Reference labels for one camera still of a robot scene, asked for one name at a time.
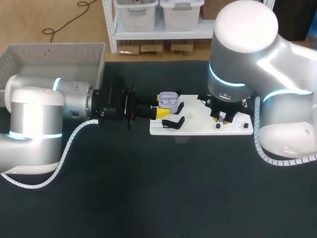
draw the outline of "cardboard box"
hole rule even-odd
[[[201,7],[201,15],[203,19],[216,19],[218,13],[229,3],[236,0],[205,0],[205,4]]]
[[[177,55],[191,55],[194,49],[194,40],[172,40],[170,51]]]
[[[143,55],[163,55],[164,41],[163,40],[146,40],[141,41],[140,52]]]
[[[118,53],[123,55],[139,55],[140,41],[139,40],[124,40],[117,41]]]

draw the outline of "white board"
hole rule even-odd
[[[198,95],[181,95],[179,103],[184,102],[184,108],[179,115],[171,114],[158,120],[150,120],[151,135],[251,135],[253,127],[249,115],[238,113],[232,123],[224,125],[220,122],[220,128],[216,128],[217,122],[210,117],[211,110],[206,107]],[[162,120],[178,122],[185,116],[185,122],[179,130],[172,128],[163,128]],[[224,118],[225,113],[221,112],[220,116]]]

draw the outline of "yellow object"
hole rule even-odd
[[[157,119],[163,118],[170,115],[170,109],[158,108],[157,109]]]

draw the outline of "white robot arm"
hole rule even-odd
[[[256,91],[263,103],[261,127],[255,124],[258,152],[274,165],[302,164],[316,160],[311,155],[317,152],[317,52],[286,41],[277,30],[274,13],[257,1],[235,1],[222,9],[215,21],[208,87],[227,102]],[[273,160],[259,143],[294,160]]]

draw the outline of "silver motor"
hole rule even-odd
[[[14,91],[9,134],[0,134],[0,173],[44,174],[60,160],[64,98],[52,89]]]
[[[14,91],[26,86],[49,88],[60,92],[64,97],[63,114],[65,119],[88,120],[92,117],[93,88],[90,83],[67,81],[63,78],[39,78],[21,75],[12,76],[5,88],[5,106],[9,112],[11,112]]]

